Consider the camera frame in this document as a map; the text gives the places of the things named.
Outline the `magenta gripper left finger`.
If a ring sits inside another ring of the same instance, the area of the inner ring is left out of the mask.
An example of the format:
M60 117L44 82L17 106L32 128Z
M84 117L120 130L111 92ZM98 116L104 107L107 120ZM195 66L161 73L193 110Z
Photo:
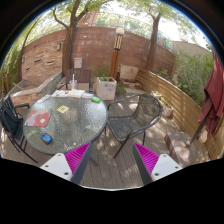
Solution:
M41 169L79 185L90 155L91 143L86 143L65 154L55 154Z

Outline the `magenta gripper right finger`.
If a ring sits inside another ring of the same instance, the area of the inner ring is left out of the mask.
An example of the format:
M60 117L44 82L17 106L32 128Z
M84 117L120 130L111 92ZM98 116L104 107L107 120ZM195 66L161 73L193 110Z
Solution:
M157 154L137 143L133 144L133 154L144 185L182 169L168 154Z

